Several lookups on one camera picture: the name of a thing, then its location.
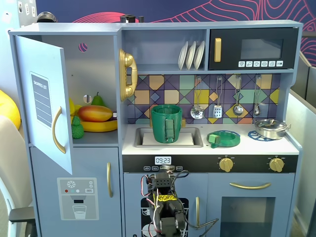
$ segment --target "play kitchen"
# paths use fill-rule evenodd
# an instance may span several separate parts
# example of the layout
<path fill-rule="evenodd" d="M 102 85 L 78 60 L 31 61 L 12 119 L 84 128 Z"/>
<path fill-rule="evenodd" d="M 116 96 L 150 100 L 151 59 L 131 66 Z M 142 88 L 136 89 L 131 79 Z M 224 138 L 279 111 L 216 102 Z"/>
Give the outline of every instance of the play kitchen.
<path fill-rule="evenodd" d="M 301 32 L 288 20 L 10 32 L 39 236 L 289 237 Z"/>

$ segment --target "black oven panel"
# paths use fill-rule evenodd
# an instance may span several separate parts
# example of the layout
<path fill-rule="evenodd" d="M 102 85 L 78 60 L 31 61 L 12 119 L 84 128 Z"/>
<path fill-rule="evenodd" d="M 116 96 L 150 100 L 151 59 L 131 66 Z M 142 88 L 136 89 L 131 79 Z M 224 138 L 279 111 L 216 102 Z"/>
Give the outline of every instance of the black oven panel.
<path fill-rule="evenodd" d="M 293 69 L 298 30 L 298 28 L 211 30 L 209 69 Z"/>
<path fill-rule="evenodd" d="M 232 161 L 230 172 L 274 173 L 276 171 L 271 167 L 275 168 L 278 163 L 280 173 L 295 173 L 298 155 L 123 155 L 122 158 L 125 173 L 159 172 L 160 162 L 173 165 L 175 172 L 185 169 L 190 172 L 225 172 L 220 168 L 220 162 L 225 158 L 229 159 L 228 163 Z"/>

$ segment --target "pot lid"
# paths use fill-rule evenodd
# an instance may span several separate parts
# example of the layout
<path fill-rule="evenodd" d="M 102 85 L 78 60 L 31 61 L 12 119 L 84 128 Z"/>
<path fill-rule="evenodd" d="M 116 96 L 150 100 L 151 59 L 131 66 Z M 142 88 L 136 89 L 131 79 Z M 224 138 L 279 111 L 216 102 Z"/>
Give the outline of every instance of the pot lid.
<path fill-rule="evenodd" d="M 264 130 L 271 130 L 271 131 L 284 130 L 287 128 L 284 122 L 280 122 L 274 119 L 259 120 L 255 124 L 259 128 L 262 128 Z"/>

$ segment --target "stove knob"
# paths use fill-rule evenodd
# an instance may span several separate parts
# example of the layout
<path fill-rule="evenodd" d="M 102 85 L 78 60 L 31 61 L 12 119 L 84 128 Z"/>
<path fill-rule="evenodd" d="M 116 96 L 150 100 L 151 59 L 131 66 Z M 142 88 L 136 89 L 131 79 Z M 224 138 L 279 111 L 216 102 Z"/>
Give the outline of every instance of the stove knob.
<path fill-rule="evenodd" d="M 233 161 L 229 158 L 222 158 L 219 161 L 219 167 L 225 171 L 225 172 L 229 172 L 231 171 L 232 167 L 233 167 Z"/>
<path fill-rule="evenodd" d="M 281 172 L 284 167 L 284 162 L 280 158 L 273 158 L 270 161 L 269 166 L 271 170 Z"/>

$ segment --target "microwave buttons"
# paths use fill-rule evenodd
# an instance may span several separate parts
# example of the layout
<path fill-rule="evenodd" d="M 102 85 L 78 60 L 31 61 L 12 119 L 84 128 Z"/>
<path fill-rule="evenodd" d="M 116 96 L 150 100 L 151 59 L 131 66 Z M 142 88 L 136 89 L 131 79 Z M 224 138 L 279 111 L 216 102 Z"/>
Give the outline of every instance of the microwave buttons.
<path fill-rule="evenodd" d="M 283 66 L 283 61 L 277 61 L 276 62 L 277 67 L 282 67 Z"/>
<path fill-rule="evenodd" d="M 238 67 L 239 68 L 244 68 L 245 67 L 245 61 L 239 61 L 238 62 Z"/>
<path fill-rule="evenodd" d="M 267 66 L 268 66 L 268 61 L 261 62 L 261 67 L 267 67 Z"/>
<path fill-rule="evenodd" d="M 253 62 L 254 67 L 260 67 L 260 61 L 254 61 Z"/>
<path fill-rule="evenodd" d="M 275 61 L 269 61 L 269 67 L 275 67 L 276 62 Z"/>
<path fill-rule="evenodd" d="M 247 62 L 246 62 L 246 67 L 248 67 L 248 68 L 249 68 L 249 67 L 252 67 L 252 61 L 247 61 Z"/>

